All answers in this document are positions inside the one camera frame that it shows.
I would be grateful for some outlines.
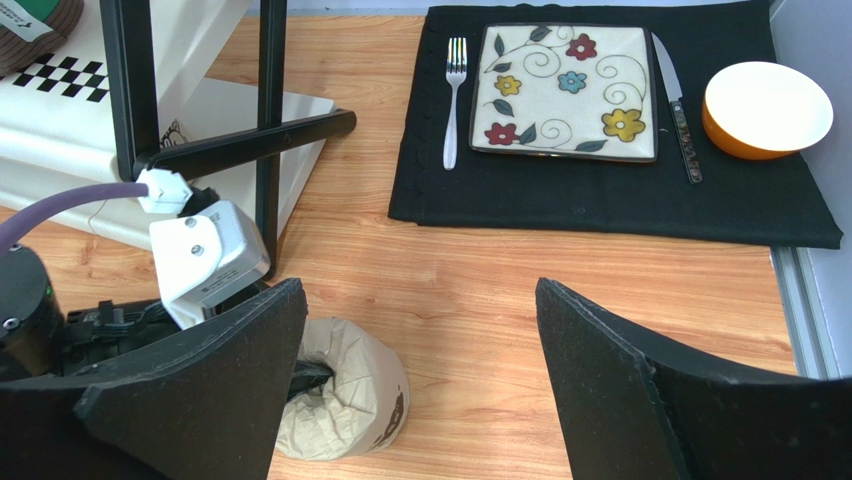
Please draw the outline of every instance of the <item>red flower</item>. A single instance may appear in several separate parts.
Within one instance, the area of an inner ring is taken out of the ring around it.
[[[595,51],[595,45],[597,44],[597,42],[583,33],[577,37],[576,40],[571,40],[571,48],[565,52],[565,55],[568,55],[569,57],[577,57],[577,60],[597,57],[598,52]]]
[[[494,123],[491,125],[491,130],[485,132],[485,136],[488,137],[490,145],[511,145],[512,142],[520,138],[515,134],[516,128],[518,127],[514,123],[505,127],[499,123]]]

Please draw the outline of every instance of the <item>checkered pattern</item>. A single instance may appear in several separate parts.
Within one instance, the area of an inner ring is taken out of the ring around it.
[[[109,92],[106,65],[86,62],[75,57],[59,58],[52,53],[39,57],[28,67],[10,75],[8,80],[18,87],[40,92],[58,92],[71,98],[100,102]]]

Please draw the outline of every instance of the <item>fork handle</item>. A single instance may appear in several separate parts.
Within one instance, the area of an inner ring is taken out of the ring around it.
[[[453,86],[453,100],[450,104],[450,119],[447,121],[447,134],[444,136],[444,168],[452,170],[456,167],[458,155],[459,134],[456,125],[456,95],[459,87]]]

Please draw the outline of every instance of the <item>black placemat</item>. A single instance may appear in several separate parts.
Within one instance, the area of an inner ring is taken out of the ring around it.
[[[643,26],[666,42],[704,181],[691,185],[656,69],[658,161],[648,165],[475,152],[459,141],[442,164],[450,109],[447,41],[468,39],[459,89],[459,139],[467,139],[485,26],[497,22]],[[801,155],[737,160],[701,127],[707,82],[728,65],[775,61],[766,0],[697,7],[433,7],[417,53],[389,216],[430,226],[620,232],[769,246],[840,248],[843,233]]]

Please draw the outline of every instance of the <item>orange bowl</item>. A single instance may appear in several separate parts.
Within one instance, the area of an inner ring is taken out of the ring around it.
[[[724,152],[772,160],[820,141],[831,129],[834,111],[828,95],[802,73],[776,63],[745,62],[710,80],[701,120]]]

